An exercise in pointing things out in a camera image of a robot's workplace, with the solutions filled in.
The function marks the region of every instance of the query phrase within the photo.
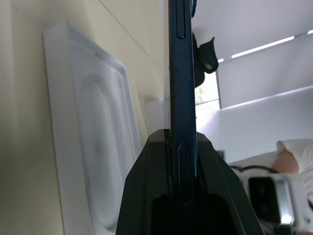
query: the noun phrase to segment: black object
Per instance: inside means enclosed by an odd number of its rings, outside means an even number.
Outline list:
[[[238,166],[238,165],[230,165],[229,166],[230,168],[233,168],[233,169],[236,169],[240,172],[244,172],[246,170],[251,170],[251,169],[263,169],[263,170],[267,170],[269,173],[279,173],[277,170],[274,170],[270,167],[267,167],[267,166],[263,166],[263,165],[248,165],[248,166],[245,166],[245,167],[241,167],[241,166]]]
[[[214,38],[202,44],[199,48],[195,35],[192,35],[194,52],[195,88],[204,82],[204,73],[213,73],[219,67],[219,62],[214,50]]]
[[[239,178],[196,133],[190,1],[168,10],[171,129],[149,136],[128,174],[116,234],[262,235]]]
[[[291,230],[290,226],[280,226],[278,228],[274,228],[275,235],[293,235],[294,233]]]
[[[270,177],[249,179],[251,205],[259,219],[279,225],[281,223],[276,188]]]
[[[191,18],[195,16],[197,0],[190,0]]]
[[[225,160],[225,152],[223,150],[216,150],[216,152],[219,154],[219,156]]]

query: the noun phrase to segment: beige wall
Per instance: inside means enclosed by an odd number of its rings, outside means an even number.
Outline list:
[[[121,60],[142,144],[148,137],[144,100],[163,96],[161,11],[156,0],[114,2],[0,0],[0,234],[63,234],[46,28],[69,21]]]

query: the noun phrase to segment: side button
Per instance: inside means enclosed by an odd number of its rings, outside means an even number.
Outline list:
[[[176,30],[177,37],[183,39],[186,36],[185,31],[185,4],[184,0],[176,0]]]

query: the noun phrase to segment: white ceiling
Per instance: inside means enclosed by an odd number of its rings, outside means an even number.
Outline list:
[[[215,37],[218,59],[313,29],[313,0],[198,0],[198,45]],[[313,37],[222,63],[222,107],[313,85]]]

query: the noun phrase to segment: black device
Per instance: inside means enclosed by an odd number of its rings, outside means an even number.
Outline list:
[[[241,181],[196,132],[194,2],[164,6],[169,129],[149,136],[126,178],[117,235],[263,234]]]

